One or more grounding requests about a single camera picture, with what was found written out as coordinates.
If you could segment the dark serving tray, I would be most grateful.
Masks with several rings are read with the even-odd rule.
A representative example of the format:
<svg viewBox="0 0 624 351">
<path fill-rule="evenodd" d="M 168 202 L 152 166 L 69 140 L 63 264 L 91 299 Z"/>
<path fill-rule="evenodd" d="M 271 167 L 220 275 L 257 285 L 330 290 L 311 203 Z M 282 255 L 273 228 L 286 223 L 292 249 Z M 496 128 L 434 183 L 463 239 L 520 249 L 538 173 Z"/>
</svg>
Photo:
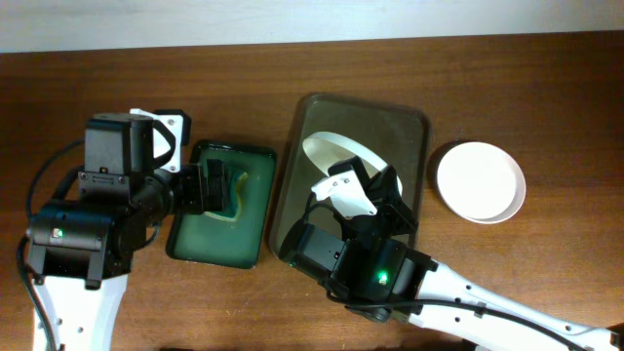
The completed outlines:
<svg viewBox="0 0 624 351">
<path fill-rule="evenodd" d="M 311 187 L 333 164 L 358 156 L 374 176 L 395 168 L 404 202 L 420 217 L 431 125 L 416 108 L 331 94 L 302 100 L 269 234 L 277 254 L 301 217 Z"/>
</svg>

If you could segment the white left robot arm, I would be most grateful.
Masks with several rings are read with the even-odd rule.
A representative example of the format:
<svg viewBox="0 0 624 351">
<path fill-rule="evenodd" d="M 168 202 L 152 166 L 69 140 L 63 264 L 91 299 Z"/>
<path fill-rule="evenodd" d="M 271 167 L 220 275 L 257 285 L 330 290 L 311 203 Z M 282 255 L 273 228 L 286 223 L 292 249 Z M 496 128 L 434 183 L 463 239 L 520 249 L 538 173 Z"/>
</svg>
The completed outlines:
<svg viewBox="0 0 624 351">
<path fill-rule="evenodd" d="M 191 119 L 181 110 L 100 113 L 71 169 L 29 213 L 17 265 L 34 309 L 36 350 L 107 350 L 133 266 L 168 215 L 202 215 L 230 202 L 220 161 L 183 165 Z"/>
</svg>

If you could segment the white plate with green stain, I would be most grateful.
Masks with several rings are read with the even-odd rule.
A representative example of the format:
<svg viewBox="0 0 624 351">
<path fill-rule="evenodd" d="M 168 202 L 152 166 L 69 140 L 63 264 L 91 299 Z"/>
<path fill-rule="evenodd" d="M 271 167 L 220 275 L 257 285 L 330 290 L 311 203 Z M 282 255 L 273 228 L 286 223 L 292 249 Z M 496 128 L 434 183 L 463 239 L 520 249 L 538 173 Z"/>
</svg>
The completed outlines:
<svg viewBox="0 0 624 351">
<path fill-rule="evenodd" d="M 370 177 L 382 172 L 388 164 L 373 151 L 351 139 L 332 132 L 317 132 L 302 142 L 303 151 L 313 165 L 326 177 L 333 164 L 359 156 Z"/>
</svg>

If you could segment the green water tray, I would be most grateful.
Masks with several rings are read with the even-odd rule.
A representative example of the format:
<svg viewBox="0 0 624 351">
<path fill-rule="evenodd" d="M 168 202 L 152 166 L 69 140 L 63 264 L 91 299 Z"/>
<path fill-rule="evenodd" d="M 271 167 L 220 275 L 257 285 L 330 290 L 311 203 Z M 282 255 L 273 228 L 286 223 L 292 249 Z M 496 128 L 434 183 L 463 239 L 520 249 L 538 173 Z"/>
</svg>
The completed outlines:
<svg viewBox="0 0 624 351">
<path fill-rule="evenodd" d="M 168 257 L 219 266 L 251 269 L 256 266 L 277 164 L 268 147 L 216 140 L 200 140 L 190 161 L 217 159 L 226 170 L 238 169 L 249 177 L 243 191 L 243 211 L 235 222 L 205 214 L 178 214 L 167 244 Z"/>
</svg>

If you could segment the yellow green sponge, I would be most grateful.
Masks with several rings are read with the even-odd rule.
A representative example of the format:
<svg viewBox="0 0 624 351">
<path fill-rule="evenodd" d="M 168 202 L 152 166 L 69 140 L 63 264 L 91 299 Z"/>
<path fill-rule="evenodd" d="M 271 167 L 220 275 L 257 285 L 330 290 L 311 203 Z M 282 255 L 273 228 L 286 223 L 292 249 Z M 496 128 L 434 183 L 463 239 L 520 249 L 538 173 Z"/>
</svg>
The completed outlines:
<svg viewBox="0 0 624 351">
<path fill-rule="evenodd" d="M 204 214 L 228 222 L 237 221 L 243 211 L 243 191 L 249 175 L 238 169 L 228 169 L 218 184 L 217 193 Z"/>
</svg>

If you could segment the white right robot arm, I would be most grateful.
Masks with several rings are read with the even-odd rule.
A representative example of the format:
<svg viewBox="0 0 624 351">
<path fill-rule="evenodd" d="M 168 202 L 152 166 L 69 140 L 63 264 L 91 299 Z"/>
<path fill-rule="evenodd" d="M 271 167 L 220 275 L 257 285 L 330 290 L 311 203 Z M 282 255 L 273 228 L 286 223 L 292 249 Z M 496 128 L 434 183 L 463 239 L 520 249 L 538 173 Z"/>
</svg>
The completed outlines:
<svg viewBox="0 0 624 351">
<path fill-rule="evenodd" d="M 479 350 L 620 350 L 622 334 L 561 320 L 490 292 L 398 241 L 417 222 L 391 166 L 354 156 L 322 166 L 279 258 L 368 320 L 403 320 Z"/>
</svg>

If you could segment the white stacked plate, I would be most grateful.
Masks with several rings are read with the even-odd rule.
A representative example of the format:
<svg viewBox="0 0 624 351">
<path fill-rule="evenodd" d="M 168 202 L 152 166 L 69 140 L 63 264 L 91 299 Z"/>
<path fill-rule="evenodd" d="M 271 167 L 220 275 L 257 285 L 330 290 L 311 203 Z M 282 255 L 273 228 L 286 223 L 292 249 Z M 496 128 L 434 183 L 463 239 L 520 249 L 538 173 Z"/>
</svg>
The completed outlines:
<svg viewBox="0 0 624 351">
<path fill-rule="evenodd" d="M 512 218 L 523 206 L 527 182 L 518 162 L 498 146 L 462 142 L 441 158 L 438 192 L 456 215 L 479 224 Z"/>
</svg>

